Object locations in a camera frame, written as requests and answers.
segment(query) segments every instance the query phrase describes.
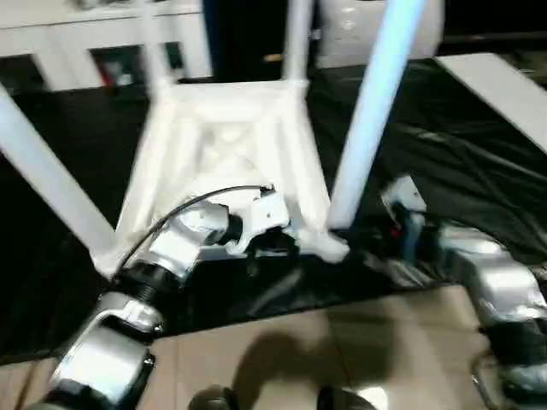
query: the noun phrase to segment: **black plastic sheet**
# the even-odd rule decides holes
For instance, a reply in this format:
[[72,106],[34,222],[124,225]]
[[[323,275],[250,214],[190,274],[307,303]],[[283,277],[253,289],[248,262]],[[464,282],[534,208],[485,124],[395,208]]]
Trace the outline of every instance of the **black plastic sheet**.
[[[329,186],[350,124],[362,67],[319,71],[308,104]],[[17,102],[111,223],[120,211],[148,103],[144,91],[19,97]],[[367,263],[385,221],[379,193],[409,173],[429,209],[495,234],[528,264],[545,260],[544,154],[433,61],[410,64],[356,223],[355,253],[337,266],[314,257],[202,264],[180,298],[172,333],[387,295]],[[3,198],[2,362],[51,354],[106,287],[85,248],[6,162]]]

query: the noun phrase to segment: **black cable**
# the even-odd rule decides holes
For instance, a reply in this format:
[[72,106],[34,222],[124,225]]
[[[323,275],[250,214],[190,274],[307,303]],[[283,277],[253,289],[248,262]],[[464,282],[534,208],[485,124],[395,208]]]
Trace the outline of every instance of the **black cable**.
[[181,213],[188,207],[191,207],[192,205],[195,205],[201,201],[204,201],[212,196],[217,196],[220,194],[224,194],[226,192],[232,192],[233,190],[266,190],[267,187],[261,186],[261,185],[238,185],[238,186],[229,186],[227,188],[222,188],[220,190],[212,190],[211,192],[208,192],[207,194],[203,194],[200,196],[196,196],[192,199],[189,199],[186,202],[181,203],[177,207],[173,208],[169,212],[167,212],[165,215],[163,215],[132,247],[129,249],[129,251],[126,253],[126,255],[121,260],[120,264],[118,265],[118,268],[116,269],[116,273],[118,273],[123,267],[127,264],[127,262],[131,259],[133,255],[138,251],[138,249],[143,245],[143,243],[148,239],[151,235],[158,232],[165,223],[170,220],[173,216],[176,214]]
[[468,153],[471,149],[466,143],[451,133],[443,131],[443,127],[438,123],[438,121],[433,121],[431,119],[427,120],[424,115],[422,115],[422,117],[429,123],[429,125],[433,125],[431,127],[433,131],[428,131],[422,126],[414,126],[415,128],[423,130],[421,132],[417,132],[417,134],[420,136],[422,133],[432,132],[440,136],[444,140],[445,145],[451,149],[462,164],[471,172],[472,178],[485,187],[485,190],[490,194],[490,197],[494,199],[494,203],[500,205],[502,209],[509,212],[515,218],[515,221],[519,222],[521,227],[524,228],[524,231],[519,230],[518,228],[516,230],[520,234],[528,234],[530,237],[536,239],[538,245],[537,247],[526,245],[522,248],[528,248],[530,250],[533,249],[534,254],[541,254],[543,257],[547,257],[547,238],[544,236],[544,232],[538,229],[534,218],[528,212],[525,212],[518,206],[514,205],[496,186],[492,179],[480,169],[480,167],[473,160],[472,156]]

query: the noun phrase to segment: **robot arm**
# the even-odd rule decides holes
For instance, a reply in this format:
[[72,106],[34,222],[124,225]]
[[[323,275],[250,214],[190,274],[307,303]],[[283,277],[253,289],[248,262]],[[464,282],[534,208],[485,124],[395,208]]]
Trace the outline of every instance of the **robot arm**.
[[283,196],[272,190],[239,214],[201,201],[168,220],[99,298],[32,410],[134,409],[156,362],[149,346],[169,325],[203,247],[220,244],[237,255],[271,228],[291,233],[290,224]]
[[[409,177],[399,179],[384,202],[403,228],[400,255],[416,259],[461,284],[468,293],[501,371],[500,384],[509,408],[547,407],[547,303],[532,272],[515,261],[493,237],[477,229],[442,223],[436,234],[422,235],[426,204]],[[427,255],[418,255],[426,249]],[[473,382],[486,406],[497,409],[479,375]]]

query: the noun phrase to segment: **tiled floor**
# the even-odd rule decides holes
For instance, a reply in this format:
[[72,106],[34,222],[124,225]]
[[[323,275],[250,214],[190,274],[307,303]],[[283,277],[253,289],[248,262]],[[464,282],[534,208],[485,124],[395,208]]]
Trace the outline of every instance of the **tiled floor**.
[[[162,340],[139,409],[186,409],[211,384],[241,410],[314,410],[323,385],[354,390],[378,410],[483,409],[470,360],[487,343],[459,288],[391,296]],[[52,360],[0,368],[0,409],[36,401]]]

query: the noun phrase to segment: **white cabinet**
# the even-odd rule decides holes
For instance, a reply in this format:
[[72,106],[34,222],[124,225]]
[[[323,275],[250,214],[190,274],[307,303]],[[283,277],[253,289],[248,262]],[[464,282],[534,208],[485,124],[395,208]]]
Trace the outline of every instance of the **white cabinet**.
[[[321,0],[324,28],[319,67],[367,64],[389,0]],[[435,55],[443,38],[444,0],[426,0],[410,58]]]
[[[28,57],[46,88],[52,91],[104,85],[104,72],[97,65],[97,56],[105,56],[109,48],[120,47],[131,48],[129,51],[138,55],[142,44],[138,13],[131,5],[82,11],[67,0],[0,0],[0,3],[3,3],[0,73],[2,57]],[[210,77],[212,68],[201,2],[169,0],[155,3],[153,8],[160,40],[172,43],[170,54],[178,45],[177,60],[182,61],[185,77]]]
[[74,73],[67,70],[64,55],[47,26],[0,30],[0,66],[3,57],[29,56],[51,91],[77,88]]
[[[178,43],[187,78],[211,76],[209,47],[201,14],[157,16],[160,41]],[[51,27],[79,88],[103,85],[94,52],[142,44],[138,21],[133,18],[82,21]]]

